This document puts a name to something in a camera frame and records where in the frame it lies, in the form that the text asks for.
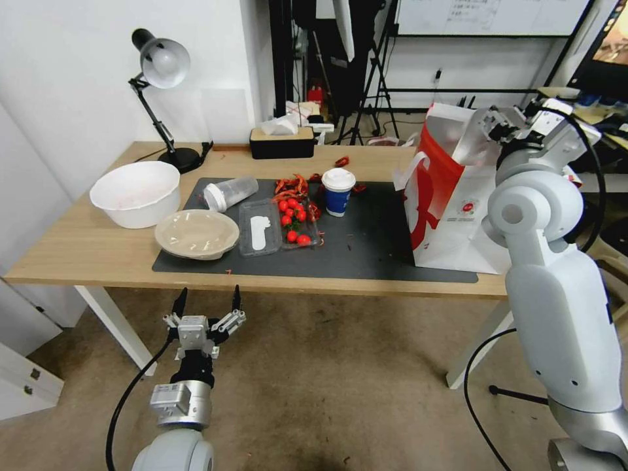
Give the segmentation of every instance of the black desk mat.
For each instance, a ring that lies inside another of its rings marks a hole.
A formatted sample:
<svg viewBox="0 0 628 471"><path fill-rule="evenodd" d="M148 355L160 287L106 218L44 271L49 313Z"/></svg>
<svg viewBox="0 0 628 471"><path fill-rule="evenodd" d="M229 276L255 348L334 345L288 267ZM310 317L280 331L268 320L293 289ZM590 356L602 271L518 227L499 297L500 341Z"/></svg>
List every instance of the black desk mat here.
<svg viewBox="0 0 628 471"><path fill-rule="evenodd" d="M224 179L202 178L194 187L184 209L206 209L203 188ZM274 180L258 180L260 190L245 201L273 195ZM414 266L410 235L400 194L391 183L366 183L367 190L351 196L342 218L327 214L318 221L325 233L324 245L255 257L242 257L239 247L219 260L190 260L164 251L157 256L153 271L175 273L225 273L314 278L384 279L405 281L448 281L475 283L478 276L468 271L437 270ZM239 204L225 214L238 221Z"/></svg>

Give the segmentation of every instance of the desk lamp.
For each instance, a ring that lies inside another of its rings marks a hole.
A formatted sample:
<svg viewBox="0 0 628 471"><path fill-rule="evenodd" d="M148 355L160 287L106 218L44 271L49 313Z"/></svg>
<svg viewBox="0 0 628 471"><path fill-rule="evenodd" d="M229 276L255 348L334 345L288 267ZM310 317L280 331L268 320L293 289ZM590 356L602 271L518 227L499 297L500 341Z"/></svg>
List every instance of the desk lamp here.
<svg viewBox="0 0 628 471"><path fill-rule="evenodd" d="M181 173L200 167L205 160L204 155L201 157L191 148L175 148L175 140L170 131L155 117L142 93L142 90L150 85L157 88L172 88L179 85L190 70L190 54L176 41L156 38L147 29L136 29L131 40L139 51L139 65L142 71L129 80L129 83L144 105L159 136L166 143L167 150L159 160L174 165Z"/></svg>

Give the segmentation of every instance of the white cup lid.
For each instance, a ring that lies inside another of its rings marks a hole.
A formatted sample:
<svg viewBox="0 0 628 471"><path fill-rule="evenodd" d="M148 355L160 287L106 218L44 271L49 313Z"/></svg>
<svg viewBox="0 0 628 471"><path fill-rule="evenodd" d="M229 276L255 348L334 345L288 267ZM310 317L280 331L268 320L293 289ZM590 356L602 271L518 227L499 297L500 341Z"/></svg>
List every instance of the white cup lid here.
<svg viewBox="0 0 628 471"><path fill-rule="evenodd" d="M331 191L347 191L355 186L355 175L344 168L333 168L323 173L323 184Z"/></svg>
<svg viewBox="0 0 628 471"><path fill-rule="evenodd" d="M210 193L210 195L212 195L214 197L214 200L216 200L216 204L218 205L218 212L222 213L223 211L226 211L227 210L227 202L225 201L224 195L220 191L220 188L218 188L213 183L209 183L205 187L205 189Z"/></svg>

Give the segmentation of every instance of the beige bowl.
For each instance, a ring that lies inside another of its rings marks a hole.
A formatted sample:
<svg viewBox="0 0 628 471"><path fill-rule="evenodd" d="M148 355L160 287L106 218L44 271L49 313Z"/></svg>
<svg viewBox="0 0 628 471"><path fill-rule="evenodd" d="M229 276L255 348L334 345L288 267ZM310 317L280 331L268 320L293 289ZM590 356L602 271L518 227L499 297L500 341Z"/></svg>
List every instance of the beige bowl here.
<svg viewBox="0 0 628 471"><path fill-rule="evenodd" d="M155 240L163 250L196 260L217 260L235 247L239 236L229 216L206 209L179 211L155 227Z"/></svg>

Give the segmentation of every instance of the whiteboard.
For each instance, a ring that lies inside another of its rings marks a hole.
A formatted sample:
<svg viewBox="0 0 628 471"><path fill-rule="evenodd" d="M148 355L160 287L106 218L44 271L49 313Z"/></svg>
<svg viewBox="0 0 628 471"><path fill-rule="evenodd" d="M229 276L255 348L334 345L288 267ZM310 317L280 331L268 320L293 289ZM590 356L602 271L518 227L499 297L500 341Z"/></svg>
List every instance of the whiteboard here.
<svg viewBox="0 0 628 471"><path fill-rule="evenodd" d="M588 0L400 0L400 35L569 36Z"/></svg>

